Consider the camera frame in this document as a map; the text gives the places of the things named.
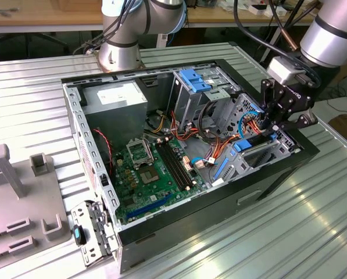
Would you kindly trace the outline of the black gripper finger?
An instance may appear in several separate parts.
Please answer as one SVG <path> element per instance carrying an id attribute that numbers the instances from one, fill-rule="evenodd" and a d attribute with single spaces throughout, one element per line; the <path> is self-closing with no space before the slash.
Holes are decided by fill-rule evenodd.
<path id="1" fill-rule="evenodd" d="M 277 106 L 278 96 L 275 95 L 275 85 L 276 81 L 273 78 L 266 78 L 261 81 L 262 108 L 264 111 L 262 135 L 264 136 L 270 135 L 273 126 L 279 121 L 280 109 Z"/>
<path id="2" fill-rule="evenodd" d="M 317 117 L 312 112 L 302 113 L 293 121 L 288 120 L 290 116 L 289 112 L 278 115 L 273 120 L 273 131 L 305 128 L 318 123 Z"/>

